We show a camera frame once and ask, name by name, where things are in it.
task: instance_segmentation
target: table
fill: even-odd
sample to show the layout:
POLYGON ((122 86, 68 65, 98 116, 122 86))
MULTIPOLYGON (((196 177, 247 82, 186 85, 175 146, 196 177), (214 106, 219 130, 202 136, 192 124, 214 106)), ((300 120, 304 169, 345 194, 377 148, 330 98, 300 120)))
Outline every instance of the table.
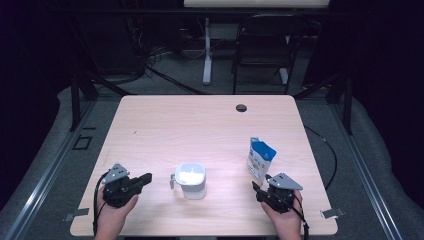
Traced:
POLYGON ((303 186, 305 217, 311 235, 332 235, 334 219, 303 124, 291 96, 207 95, 126 96, 122 98, 88 182, 71 233, 92 236, 96 182, 115 163, 131 174, 147 172, 152 183, 121 232, 125 236, 269 236, 272 223, 256 201, 247 169, 250 137, 277 151, 268 173, 284 172, 303 186), (238 112, 243 104, 247 111, 238 112), (186 200, 170 175, 182 162, 206 167, 206 197, 186 200))
MULTIPOLYGON (((309 9, 322 9, 327 8, 329 0, 184 0, 184 7, 187 8, 309 8, 309 9)), ((237 27, 233 28, 234 36, 236 35, 237 27)), ((211 83, 212 72, 212 57, 211 57, 211 23, 209 18, 205 21, 205 67, 203 70, 203 84, 209 85, 211 83)), ((282 83, 287 81, 287 70, 280 69, 280 77, 282 83)))

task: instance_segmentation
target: white container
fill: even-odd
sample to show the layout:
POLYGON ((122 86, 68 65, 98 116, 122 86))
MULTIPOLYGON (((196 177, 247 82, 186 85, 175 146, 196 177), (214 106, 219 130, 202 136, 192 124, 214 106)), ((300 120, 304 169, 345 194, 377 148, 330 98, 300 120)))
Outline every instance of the white container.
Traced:
POLYGON ((171 175, 171 189, 174 181, 181 185, 186 199, 198 200, 206 195, 206 170, 200 163, 188 162, 180 164, 171 175))

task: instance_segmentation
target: chair seat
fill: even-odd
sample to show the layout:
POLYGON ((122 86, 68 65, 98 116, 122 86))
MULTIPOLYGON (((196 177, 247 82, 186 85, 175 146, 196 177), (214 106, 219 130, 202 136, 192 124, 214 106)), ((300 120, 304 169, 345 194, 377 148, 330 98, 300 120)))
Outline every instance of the chair seat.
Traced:
POLYGON ((288 67, 290 55, 284 37, 249 36, 240 41, 240 65, 288 67))

